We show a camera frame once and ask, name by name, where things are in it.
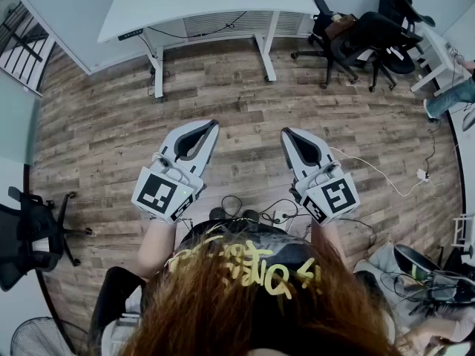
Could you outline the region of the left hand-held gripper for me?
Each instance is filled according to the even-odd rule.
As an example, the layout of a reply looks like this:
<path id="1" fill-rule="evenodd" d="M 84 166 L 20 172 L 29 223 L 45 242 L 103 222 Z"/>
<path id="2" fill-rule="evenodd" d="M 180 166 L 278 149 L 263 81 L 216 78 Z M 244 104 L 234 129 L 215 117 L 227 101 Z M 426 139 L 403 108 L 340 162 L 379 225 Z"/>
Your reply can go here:
<path id="1" fill-rule="evenodd" d="M 219 131 L 217 120 L 194 121 L 172 130 L 160 147 L 165 156 L 155 154 L 152 164 L 141 169 L 131 202 L 163 222 L 177 222 L 205 188 L 200 176 Z"/>

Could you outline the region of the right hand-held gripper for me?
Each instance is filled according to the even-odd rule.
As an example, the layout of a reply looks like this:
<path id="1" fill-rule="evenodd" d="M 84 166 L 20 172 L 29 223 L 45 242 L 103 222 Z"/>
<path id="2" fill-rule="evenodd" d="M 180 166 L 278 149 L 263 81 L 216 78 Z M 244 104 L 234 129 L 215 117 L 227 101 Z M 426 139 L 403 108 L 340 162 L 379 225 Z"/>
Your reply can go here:
<path id="1" fill-rule="evenodd" d="M 281 144 L 288 167 L 300 180 L 295 183 L 299 204 L 319 225 L 340 219 L 360 205 L 351 174 L 333 161 L 325 141 L 308 131 L 285 127 Z M 322 161 L 329 164 L 316 171 Z"/>

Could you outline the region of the person's left forearm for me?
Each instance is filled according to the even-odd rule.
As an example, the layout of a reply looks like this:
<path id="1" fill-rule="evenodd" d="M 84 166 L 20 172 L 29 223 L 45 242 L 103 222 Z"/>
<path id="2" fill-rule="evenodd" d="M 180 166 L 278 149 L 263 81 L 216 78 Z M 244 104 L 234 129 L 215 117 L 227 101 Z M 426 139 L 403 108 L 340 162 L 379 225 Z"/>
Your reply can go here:
<path id="1" fill-rule="evenodd" d="M 138 251 L 136 274 L 149 279 L 160 271 L 174 251 L 177 224 L 150 220 Z"/>

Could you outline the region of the person's right forearm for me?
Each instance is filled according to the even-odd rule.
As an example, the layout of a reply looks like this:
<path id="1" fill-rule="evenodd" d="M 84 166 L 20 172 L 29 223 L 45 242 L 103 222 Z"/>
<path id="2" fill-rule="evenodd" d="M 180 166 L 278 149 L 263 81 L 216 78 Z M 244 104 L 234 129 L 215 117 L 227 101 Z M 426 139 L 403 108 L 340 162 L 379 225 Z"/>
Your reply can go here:
<path id="1" fill-rule="evenodd" d="M 335 222 L 321 225 L 315 220 L 311 222 L 311 243 L 317 245 L 331 245 L 338 254 L 342 263 L 347 265 L 347 258 L 344 253 L 341 239 Z"/>

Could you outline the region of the person's black printed T-shirt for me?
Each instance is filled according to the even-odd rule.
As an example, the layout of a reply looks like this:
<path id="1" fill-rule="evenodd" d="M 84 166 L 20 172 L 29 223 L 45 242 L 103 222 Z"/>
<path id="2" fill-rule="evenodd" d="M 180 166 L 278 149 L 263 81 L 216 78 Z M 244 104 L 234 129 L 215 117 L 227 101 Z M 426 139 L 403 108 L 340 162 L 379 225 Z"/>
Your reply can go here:
<path id="1" fill-rule="evenodd" d="M 110 268 L 92 356 L 400 356 L 375 280 L 331 245 L 245 218 L 208 220 L 149 279 Z"/>

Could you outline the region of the brown leather bag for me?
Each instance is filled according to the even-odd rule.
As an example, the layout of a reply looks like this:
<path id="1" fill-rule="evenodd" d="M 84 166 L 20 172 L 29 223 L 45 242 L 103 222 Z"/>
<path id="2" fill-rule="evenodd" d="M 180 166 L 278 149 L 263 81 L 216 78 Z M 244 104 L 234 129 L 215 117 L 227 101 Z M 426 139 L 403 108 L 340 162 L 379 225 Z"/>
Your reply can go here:
<path id="1" fill-rule="evenodd" d="M 358 19 L 353 14 L 341 15 L 336 13 L 331 17 L 331 23 L 325 28 L 325 33 L 330 41 L 340 36 L 356 25 Z"/>

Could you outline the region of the grey cushion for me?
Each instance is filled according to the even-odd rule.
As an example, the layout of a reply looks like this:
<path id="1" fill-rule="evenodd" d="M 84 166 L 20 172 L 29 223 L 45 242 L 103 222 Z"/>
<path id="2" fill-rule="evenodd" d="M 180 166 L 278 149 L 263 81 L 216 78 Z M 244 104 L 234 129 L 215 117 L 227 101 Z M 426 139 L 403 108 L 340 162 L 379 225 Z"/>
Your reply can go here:
<path id="1" fill-rule="evenodd" d="M 384 272 L 401 273 L 394 255 L 394 244 L 387 242 L 378 248 L 368 259 L 359 260 L 353 269 L 354 273 L 368 271 L 377 277 Z"/>

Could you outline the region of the large white desk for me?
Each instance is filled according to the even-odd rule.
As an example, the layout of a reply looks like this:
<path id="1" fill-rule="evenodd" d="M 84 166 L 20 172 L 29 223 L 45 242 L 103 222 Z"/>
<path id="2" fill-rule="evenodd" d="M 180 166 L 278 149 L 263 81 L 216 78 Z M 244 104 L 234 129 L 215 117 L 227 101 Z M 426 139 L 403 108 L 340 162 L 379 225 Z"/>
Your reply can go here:
<path id="1" fill-rule="evenodd" d="M 145 53 L 154 69 L 154 98 L 163 100 L 163 51 L 153 46 L 148 32 L 156 31 L 157 25 L 192 16 L 213 13 L 270 11 L 272 18 L 264 33 L 253 33 L 265 70 L 265 80 L 276 81 L 275 70 L 269 52 L 281 12 L 303 13 L 315 16 L 319 10 L 313 0 L 113 0 L 102 24 L 99 43 L 117 39 L 118 36 L 142 28 L 135 36 L 145 46 Z"/>

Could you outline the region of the black mesh office chair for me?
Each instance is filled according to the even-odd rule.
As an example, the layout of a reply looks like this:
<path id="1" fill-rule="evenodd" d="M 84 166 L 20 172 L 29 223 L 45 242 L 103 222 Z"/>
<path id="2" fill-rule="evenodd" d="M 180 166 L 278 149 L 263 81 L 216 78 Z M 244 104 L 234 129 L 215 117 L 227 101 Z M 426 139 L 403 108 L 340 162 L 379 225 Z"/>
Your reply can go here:
<path id="1" fill-rule="evenodd" d="M 74 191 L 64 196 L 58 217 L 53 216 L 52 200 L 44 201 L 13 186 L 8 188 L 8 196 L 20 204 L 20 209 L 0 204 L 0 290 L 11 290 L 29 271 L 54 270 L 64 255 L 72 266 L 80 265 L 66 236 L 91 236 L 93 231 L 64 227 L 68 201 L 76 196 Z"/>

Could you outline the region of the black stair railing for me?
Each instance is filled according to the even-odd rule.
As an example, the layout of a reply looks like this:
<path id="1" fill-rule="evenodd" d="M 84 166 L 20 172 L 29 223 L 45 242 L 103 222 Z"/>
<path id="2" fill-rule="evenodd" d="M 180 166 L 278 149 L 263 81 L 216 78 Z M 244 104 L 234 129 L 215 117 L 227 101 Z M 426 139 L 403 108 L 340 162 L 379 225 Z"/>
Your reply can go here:
<path id="1" fill-rule="evenodd" d="M 39 86 L 55 41 L 19 2 L 0 24 L 0 68 L 34 91 Z"/>

